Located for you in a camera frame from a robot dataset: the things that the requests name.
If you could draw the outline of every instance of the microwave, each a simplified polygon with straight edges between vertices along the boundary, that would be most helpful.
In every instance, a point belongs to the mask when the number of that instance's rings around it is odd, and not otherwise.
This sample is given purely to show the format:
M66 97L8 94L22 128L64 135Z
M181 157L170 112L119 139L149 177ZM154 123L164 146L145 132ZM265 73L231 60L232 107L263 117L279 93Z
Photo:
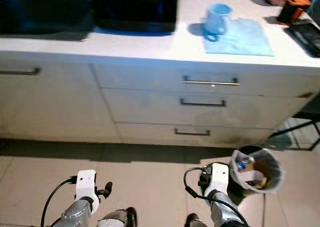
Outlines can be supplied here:
M173 32L178 0L92 0L95 21L105 29Z

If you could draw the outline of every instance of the blue mug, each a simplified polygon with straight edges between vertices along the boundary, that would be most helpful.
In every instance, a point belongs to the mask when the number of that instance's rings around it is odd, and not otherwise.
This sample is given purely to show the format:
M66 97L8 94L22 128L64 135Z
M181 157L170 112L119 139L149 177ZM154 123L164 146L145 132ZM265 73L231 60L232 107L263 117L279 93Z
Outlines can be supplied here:
M209 41L219 40L220 35L228 31L232 8L224 3L211 4L207 10L204 23L204 36Z

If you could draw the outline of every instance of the black device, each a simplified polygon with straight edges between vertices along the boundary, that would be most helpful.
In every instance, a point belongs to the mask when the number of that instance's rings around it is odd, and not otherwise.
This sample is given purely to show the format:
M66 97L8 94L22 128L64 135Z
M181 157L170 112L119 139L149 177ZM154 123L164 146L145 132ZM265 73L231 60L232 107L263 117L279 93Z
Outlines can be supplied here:
M312 23L293 23L286 31L312 56L320 58L320 29Z
M178 0L92 0L96 23L106 29L173 32Z

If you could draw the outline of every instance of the blue cloth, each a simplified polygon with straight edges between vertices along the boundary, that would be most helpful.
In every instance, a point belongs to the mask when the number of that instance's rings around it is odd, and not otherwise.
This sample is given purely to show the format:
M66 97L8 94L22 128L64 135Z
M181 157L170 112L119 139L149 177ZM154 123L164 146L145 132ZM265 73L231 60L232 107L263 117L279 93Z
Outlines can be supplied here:
M216 42L208 40L205 31L203 35L207 54L274 56L262 27L252 19L230 20L226 34L218 35Z

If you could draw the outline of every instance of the kitchen counter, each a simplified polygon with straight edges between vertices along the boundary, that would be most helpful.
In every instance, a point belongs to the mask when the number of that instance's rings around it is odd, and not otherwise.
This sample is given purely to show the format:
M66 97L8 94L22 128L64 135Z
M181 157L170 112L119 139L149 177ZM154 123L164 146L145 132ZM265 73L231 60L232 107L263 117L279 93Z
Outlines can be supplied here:
M231 18L258 21L269 39L274 57L206 54L200 33L201 18L212 3L226 3L233 8ZM1 38L0 57L49 58L62 61L91 62L116 59L156 59L208 63L237 63L264 66L313 67L320 72L320 61L310 57L284 32L284 27L268 23L265 18L275 17L281 8L266 5L263 0L178 0L176 31L164 36L123 35L121 32L98 27L86 41L56 41Z

